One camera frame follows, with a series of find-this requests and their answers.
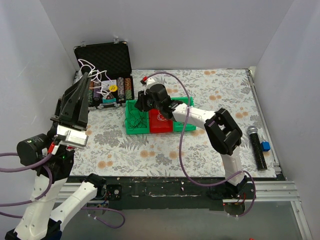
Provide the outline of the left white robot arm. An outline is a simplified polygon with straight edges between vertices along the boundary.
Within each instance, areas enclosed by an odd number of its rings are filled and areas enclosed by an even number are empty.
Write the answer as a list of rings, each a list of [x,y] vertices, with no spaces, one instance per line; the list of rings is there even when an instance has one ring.
[[[106,180],[94,173],[87,176],[80,187],[59,207],[54,205],[67,182],[74,165],[76,149],[88,142],[87,124],[91,76],[85,72],[57,101],[52,126],[41,133],[20,141],[13,156],[22,167],[1,169],[2,173],[26,170],[36,172],[31,197],[11,206],[26,205],[19,224],[5,235],[7,240],[58,240],[67,223],[90,200],[106,196]]]

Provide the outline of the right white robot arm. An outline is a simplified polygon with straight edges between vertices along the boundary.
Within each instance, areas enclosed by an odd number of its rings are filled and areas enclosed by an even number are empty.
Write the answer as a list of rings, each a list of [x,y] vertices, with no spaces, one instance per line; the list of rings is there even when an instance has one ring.
[[[230,113],[221,108],[209,111],[188,106],[180,100],[173,100],[163,84],[152,78],[142,81],[144,90],[138,92],[135,107],[141,112],[158,110],[167,120],[191,124],[206,131],[209,141],[221,155],[225,181],[223,190],[230,198],[237,199],[245,192],[247,176],[240,159],[240,145],[243,133]]]

